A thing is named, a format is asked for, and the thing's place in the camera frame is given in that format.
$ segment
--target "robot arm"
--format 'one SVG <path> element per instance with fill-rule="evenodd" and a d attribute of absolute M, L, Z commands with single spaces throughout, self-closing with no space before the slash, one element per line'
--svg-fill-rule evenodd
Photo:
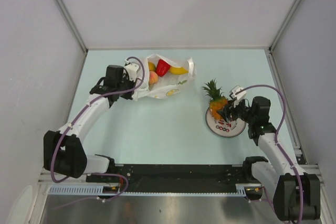
<path fill-rule="evenodd" d="M 91 89 L 86 105 L 73 121 L 67 123 L 58 131 L 48 131 L 44 136 L 44 168 L 51 169 L 51 159 L 56 145 L 65 133 L 61 148 L 57 151 L 54 171 L 59 174 L 78 178 L 82 174 L 105 173 L 111 159 L 101 155 L 86 155 L 82 147 L 86 135 L 96 121 L 118 100 L 132 99 L 133 92 L 123 92 L 134 88 L 139 66 L 127 62 L 125 67 L 110 65 L 106 76 L 101 78 Z"/>
<path fill-rule="evenodd" d="M 264 157 L 248 157 L 243 163 L 246 176 L 257 179 L 273 198 L 274 210 L 282 220 L 299 217 L 299 188 L 296 168 L 303 186 L 303 220 L 320 217 L 320 181 L 315 174 L 307 172 L 295 161 L 288 160 L 276 129 L 269 122 L 270 100 L 254 97 L 251 107 L 245 105 L 246 91 L 236 86 L 232 89 L 228 104 L 217 111 L 226 122 L 238 118 L 248 123 L 248 136 L 265 153 Z"/>

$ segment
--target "light blue table surface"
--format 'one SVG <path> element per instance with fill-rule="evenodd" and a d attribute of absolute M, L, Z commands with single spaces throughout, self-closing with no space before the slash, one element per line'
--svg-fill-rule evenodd
<path fill-rule="evenodd" d="M 89 51 L 72 105 L 72 119 L 85 104 L 90 89 L 105 75 L 107 65 L 122 65 L 129 56 L 160 54 L 172 59 L 192 57 L 197 75 L 183 92 L 165 100 L 141 98 L 137 102 L 120 98 L 87 135 L 87 154 L 113 157 L 119 164 L 241 164 L 245 157 L 263 152 L 245 131 L 234 138 L 212 133 L 205 123 L 208 97 L 201 86 L 216 78 L 228 95 L 235 86 L 274 86 L 263 50 L 97 50 Z M 282 116 L 276 92 L 251 89 L 247 98 L 262 95 L 271 100 L 270 120 L 275 127 Z M 294 157 L 286 125 L 280 131 L 285 148 Z"/>

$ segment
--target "peach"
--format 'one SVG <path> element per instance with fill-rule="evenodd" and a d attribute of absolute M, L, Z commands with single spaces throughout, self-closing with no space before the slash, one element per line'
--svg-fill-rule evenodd
<path fill-rule="evenodd" d="M 155 73 L 154 71 L 149 71 L 149 85 L 157 83 L 157 81 L 159 80 L 159 76 L 157 75 L 158 74 Z"/>

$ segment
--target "gray wall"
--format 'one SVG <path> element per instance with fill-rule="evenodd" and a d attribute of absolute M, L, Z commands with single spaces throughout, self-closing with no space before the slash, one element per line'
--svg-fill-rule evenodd
<path fill-rule="evenodd" d="M 336 0 L 303 0 L 275 61 L 304 151 L 336 207 Z"/>
<path fill-rule="evenodd" d="M 42 168 L 43 135 L 67 116 L 84 54 L 53 0 L 0 0 L 0 223 Z"/>
<path fill-rule="evenodd" d="M 89 49 L 267 47 L 293 0 L 64 0 Z"/>

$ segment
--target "white plastic bag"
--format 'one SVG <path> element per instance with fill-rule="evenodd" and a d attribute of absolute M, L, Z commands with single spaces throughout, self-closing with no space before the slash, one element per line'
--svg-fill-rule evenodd
<path fill-rule="evenodd" d="M 153 85 L 150 90 L 149 87 L 149 67 L 148 61 L 154 63 L 157 66 L 157 62 L 162 59 L 173 67 L 183 67 L 188 70 L 186 74 L 171 74 L 169 71 L 163 76 L 159 77 L 157 83 Z M 195 68 L 193 59 L 185 61 L 170 60 L 161 55 L 153 54 L 141 59 L 145 68 L 145 79 L 142 85 L 135 90 L 133 99 L 137 100 L 141 97 L 153 97 L 158 99 L 167 98 L 173 94 L 180 93 L 185 89 L 191 81 L 195 79 Z M 142 71 L 138 72 L 138 78 L 142 78 Z"/>

